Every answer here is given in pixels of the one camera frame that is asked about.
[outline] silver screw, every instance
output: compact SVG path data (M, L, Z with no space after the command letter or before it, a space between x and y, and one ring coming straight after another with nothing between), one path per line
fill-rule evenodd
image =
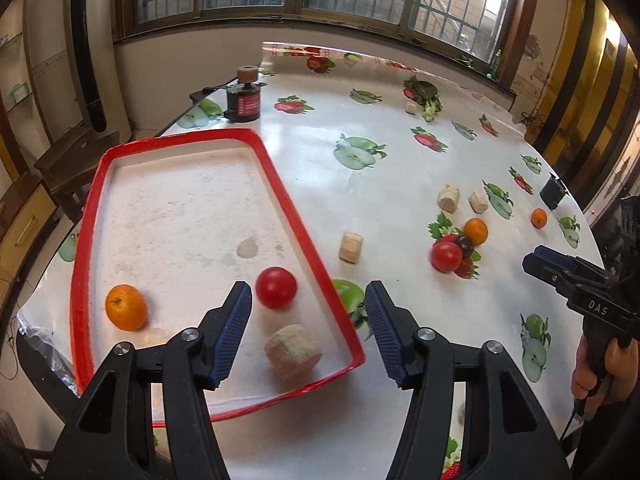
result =
M197 328L185 328L180 334L180 338L185 341L193 341L194 339L197 339L199 335L200 332Z
M436 338L436 333L431 328L419 328L418 338L423 341L431 341Z
M118 343L116 346L113 347L113 353L116 355L127 354L129 353L129 350L131 350L131 345L126 341L123 343Z
M486 349L492 354L499 354L500 352L502 352L504 347L502 346L501 343L498 343L497 341L492 340L492 341L486 342Z

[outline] fruit-patterned tablecloth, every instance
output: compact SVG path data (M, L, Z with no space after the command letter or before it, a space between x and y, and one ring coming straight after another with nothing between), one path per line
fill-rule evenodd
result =
M318 391L234 420L216 435L231 477L250 480L382 478L391 463L410 394L385 373L360 306L370 280L423 326L452 342L502 342L559 433L572 410L569 391L580 316L551 287L526 275L522 259L543 244L602 264L571 196L551 212L539 192L552 172L524 141L510 114L480 94L402 64L353 52L266 43L260 70L262 137L345 308L367 362ZM415 115L404 111L416 102ZM210 95L164 134L232 126L225 91ZM438 207L445 184L460 188L453 214ZM467 197L487 196L488 240L455 273L429 263L433 243L476 216ZM535 229L533 209L548 213ZM345 231L364 237L357 265L338 259ZM24 330L68 345L71 233L20 311ZM445 468L460 456L456 386Z

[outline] red tomato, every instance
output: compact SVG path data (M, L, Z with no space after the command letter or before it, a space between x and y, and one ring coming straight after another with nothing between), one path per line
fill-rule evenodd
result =
M462 250L453 242L442 242L431 248L431 265L441 272L453 272L462 262Z
M298 291L298 283L287 269L268 267L255 280L255 293L258 300L267 308L274 310L286 307Z

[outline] black sleeve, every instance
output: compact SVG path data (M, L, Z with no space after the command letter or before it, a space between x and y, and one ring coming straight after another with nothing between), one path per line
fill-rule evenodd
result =
M601 407L593 420L584 423L571 472L574 479L580 480L640 478L637 384L627 400Z

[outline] orange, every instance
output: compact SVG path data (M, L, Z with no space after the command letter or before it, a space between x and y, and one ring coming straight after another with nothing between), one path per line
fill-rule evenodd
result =
M109 320L121 330L132 332L146 323L146 301L134 286L114 286L104 300L104 308Z
M489 229L486 228L486 224L480 218L470 218L467 220L462 231L471 238L475 246L484 244L489 237Z
M542 229L546 225L546 212L544 209L534 209L531 212L531 223L536 229Z

